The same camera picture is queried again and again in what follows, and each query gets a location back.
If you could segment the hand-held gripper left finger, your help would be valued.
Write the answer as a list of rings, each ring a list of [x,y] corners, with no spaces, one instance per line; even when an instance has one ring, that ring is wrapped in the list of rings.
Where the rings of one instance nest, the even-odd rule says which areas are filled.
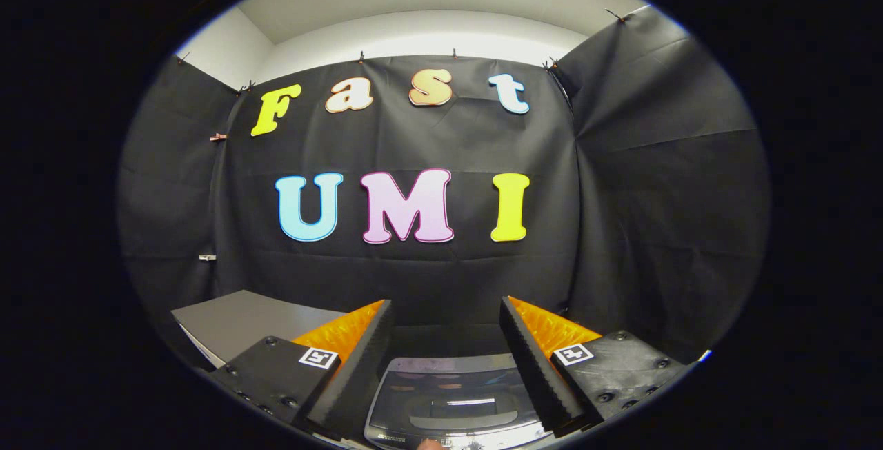
[[[277,424],[360,440],[392,324],[391,300],[376,300],[297,339],[262,337],[209,378]]]

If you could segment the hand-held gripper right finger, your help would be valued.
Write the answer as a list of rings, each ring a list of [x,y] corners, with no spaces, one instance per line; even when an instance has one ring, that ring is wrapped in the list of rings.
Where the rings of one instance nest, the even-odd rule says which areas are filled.
[[[630,331],[602,335],[512,296],[499,327],[546,431],[555,437],[615,424],[693,370]]]

